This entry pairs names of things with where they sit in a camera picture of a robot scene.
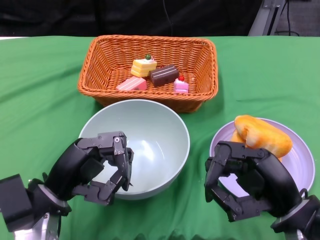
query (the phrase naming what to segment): wicker basket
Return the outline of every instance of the wicker basket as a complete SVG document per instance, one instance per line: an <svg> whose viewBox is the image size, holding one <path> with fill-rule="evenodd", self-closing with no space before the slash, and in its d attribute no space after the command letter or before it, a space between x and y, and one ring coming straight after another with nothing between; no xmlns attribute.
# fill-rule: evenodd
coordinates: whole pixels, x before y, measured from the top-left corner
<svg viewBox="0 0 320 240"><path fill-rule="evenodd" d="M189 84L189 93L174 93L174 84L147 90L119 91L116 86L132 77L134 59L150 53L157 68L174 64ZM177 113L191 113L218 92L215 45L201 38L106 35L95 38L88 50L78 81L78 90L103 106L127 99L148 99Z"/></svg>

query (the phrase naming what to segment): black background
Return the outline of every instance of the black background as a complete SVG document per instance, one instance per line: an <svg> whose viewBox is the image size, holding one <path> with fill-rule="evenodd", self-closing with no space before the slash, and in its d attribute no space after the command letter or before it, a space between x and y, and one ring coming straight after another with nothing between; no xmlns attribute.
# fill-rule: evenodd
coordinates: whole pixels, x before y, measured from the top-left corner
<svg viewBox="0 0 320 240"><path fill-rule="evenodd" d="M173 36L246 36L262 0L165 0ZM171 36L163 0L0 0L0 35Z"/></svg>

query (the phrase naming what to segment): bread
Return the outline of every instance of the bread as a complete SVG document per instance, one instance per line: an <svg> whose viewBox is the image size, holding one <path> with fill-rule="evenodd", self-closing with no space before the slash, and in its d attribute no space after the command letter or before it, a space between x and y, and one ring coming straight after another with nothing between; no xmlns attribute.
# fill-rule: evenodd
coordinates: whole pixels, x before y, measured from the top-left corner
<svg viewBox="0 0 320 240"><path fill-rule="evenodd" d="M285 156L292 148L292 140L287 134L261 119L249 115L237 116L234 126L250 148L265 148L277 158Z"/></svg>
<svg viewBox="0 0 320 240"><path fill-rule="evenodd" d="M242 144L246 143L246 141L241 138L241 136L239 135L236 129L233 131L230 141L235 143L242 143Z"/></svg>

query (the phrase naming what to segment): plate rim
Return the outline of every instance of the plate rim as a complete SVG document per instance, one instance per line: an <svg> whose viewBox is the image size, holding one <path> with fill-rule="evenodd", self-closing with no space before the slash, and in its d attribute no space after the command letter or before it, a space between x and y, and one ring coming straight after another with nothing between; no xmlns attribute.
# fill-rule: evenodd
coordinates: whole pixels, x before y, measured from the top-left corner
<svg viewBox="0 0 320 240"><path fill-rule="evenodd" d="M282 123L279 123L279 122L274 121L274 120L270 120L270 119L268 119L268 118L263 118L263 117L257 117L257 119L267 120L267 121L270 121L270 122L272 122L272 123L279 124L280 126L282 126L282 127L286 128L287 130L291 131L291 132L292 132L294 135L296 135L296 136L300 139L300 141L304 144L304 146L305 146L306 149L308 150L308 153L310 154L310 157L311 157L311 160L312 160L312 171L313 171L313 172L312 172L312 180L311 180L310 185L309 185L308 188L307 188L307 191L309 192L309 190L311 189L311 187L312 187L312 185L314 184L314 181L315 181L316 165L315 165L314 156L312 155L312 153L311 153L308 145L305 143L305 141L304 141L295 131L293 131L293 130L290 129L289 127L283 125ZM235 122L235 121L233 120L233 121L230 121L230 122L226 123L226 124L223 125L223 126L216 132L216 134L213 136L213 138L212 138L212 140L211 140L211 143L210 143L210 150L209 150L209 156L210 156L210 157L212 157L212 147L213 147L214 140L215 140L215 138L217 137L217 135L219 134L219 132L222 131L222 129L224 129L227 125L232 124L232 123L234 123L234 122ZM220 182L226 189L228 189L228 188L220 181L220 179L219 179L219 182Z"/></svg>
<svg viewBox="0 0 320 240"><path fill-rule="evenodd" d="M187 151L186 151L186 154L185 154L185 157L184 157L184 160L183 162L181 163L180 167L178 168L178 170L176 172L174 172L172 174L172 176L166 181L166 182L163 182L153 188L150 188L148 190L145 190L145 191L137 191L137 192L116 192L115 195L119 195L119 196L139 196L139 195L143 195L145 193L150 193L150 192L153 192L155 190L158 190L158 189L162 189L164 188L164 186L167 186L168 184L171 184L173 182L173 180L180 174L180 172L182 171L182 169L184 168L184 166L186 165L186 162L187 162L187 159L189 157L189 153L190 153L190 134L189 134L189 130L185 124L185 122L182 120L182 118L175 112L173 111L170 107L162 104L162 103L159 103L159 102L156 102L156 101L152 101L152 100L147 100L147 99L140 99L140 98L137 98L137 99L128 99L128 100L123 100L123 101L117 101L113 104L110 104L106 107L103 107L101 110L99 110L98 112L96 112L86 123L85 125L83 126L83 128L81 129L81 132L79 134L79 138L81 138L81 135L83 134L85 128L87 127L87 125L89 124L89 122L96 116L98 115L100 112L104 111L105 109L108 109L114 105L117 105L117 104L121 104L121 103L124 103L124 102L150 102L150 103L153 103L153 104L157 104L157 105L160 105L166 109L168 109L169 111L171 111L179 120L180 122L182 123L183 127L184 127L184 130L186 132L186 135L187 135Z"/></svg>

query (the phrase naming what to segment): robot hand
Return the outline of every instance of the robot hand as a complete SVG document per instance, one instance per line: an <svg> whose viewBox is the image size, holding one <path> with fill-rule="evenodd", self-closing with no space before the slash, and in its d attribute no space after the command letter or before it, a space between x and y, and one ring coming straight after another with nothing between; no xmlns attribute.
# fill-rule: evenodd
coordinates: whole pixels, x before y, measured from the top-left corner
<svg viewBox="0 0 320 240"><path fill-rule="evenodd" d="M220 141L214 157L206 161L205 170L205 199L215 200L229 222L265 211L278 218L271 228L276 233L284 232L287 239L320 239L320 201L314 195L308 197L305 189L299 192L290 173L268 150ZM249 196L234 197L218 186L219 177L230 174L237 176L237 183Z"/></svg>
<svg viewBox="0 0 320 240"><path fill-rule="evenodd" d="M72 143L50 173L43 173L43 181L33 179L25 188L19 174L0 180L0 209L9 232L16 240L57 240L61 216L71 212L67 201L82 195L85 201L112 204L119 188L127 191L131 184L133 157L123 132L100 133ZM107 183L92 181L105 161L117 171Z"/></svg>

